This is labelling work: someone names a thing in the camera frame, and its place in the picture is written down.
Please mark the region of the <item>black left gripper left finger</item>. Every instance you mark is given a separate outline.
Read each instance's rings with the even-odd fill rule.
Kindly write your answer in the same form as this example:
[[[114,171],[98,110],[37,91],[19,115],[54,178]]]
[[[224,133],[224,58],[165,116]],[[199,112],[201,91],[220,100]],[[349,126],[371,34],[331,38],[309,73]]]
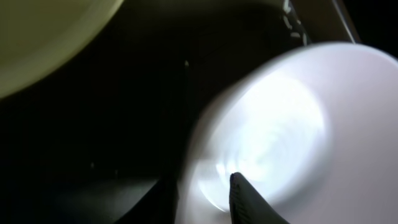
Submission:
[[[174,224],[178,200],[177,181],[160,179],[115,224]]]

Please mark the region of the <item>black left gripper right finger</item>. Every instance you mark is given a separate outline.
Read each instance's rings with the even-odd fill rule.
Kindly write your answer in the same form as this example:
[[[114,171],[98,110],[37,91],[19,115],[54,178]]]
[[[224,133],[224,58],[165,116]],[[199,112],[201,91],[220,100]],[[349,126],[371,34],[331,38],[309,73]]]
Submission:
[[[239,172],[229,178],[229,210],[232,224],[289,224]]]

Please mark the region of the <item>white bowl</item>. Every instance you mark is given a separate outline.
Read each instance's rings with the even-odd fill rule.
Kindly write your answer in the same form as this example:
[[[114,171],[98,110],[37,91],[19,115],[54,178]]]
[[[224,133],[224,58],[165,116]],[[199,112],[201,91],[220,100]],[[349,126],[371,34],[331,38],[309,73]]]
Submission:
[[[239,172],[289,223],[397,222],[397,59],[343,42],[265,63],[202,112],[177,223],[229,223]]]

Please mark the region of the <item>dark brown serving tray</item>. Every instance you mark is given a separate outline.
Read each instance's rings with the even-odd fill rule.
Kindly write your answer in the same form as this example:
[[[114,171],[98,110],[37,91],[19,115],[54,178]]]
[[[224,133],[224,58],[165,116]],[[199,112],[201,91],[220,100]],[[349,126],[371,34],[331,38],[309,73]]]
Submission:
[[[123,1],[79,53],[1,98],[1,222],[112,223],[180,172],[198,114],[300,42],[358,40],[354,1]]]

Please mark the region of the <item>yellow plate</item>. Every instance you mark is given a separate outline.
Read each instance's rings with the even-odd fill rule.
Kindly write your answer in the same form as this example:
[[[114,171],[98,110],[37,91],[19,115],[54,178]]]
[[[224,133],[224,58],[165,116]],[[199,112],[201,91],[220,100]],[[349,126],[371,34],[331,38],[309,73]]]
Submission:
[[[103,29],[123,0],[1,0],[1,98],[45,78]]]

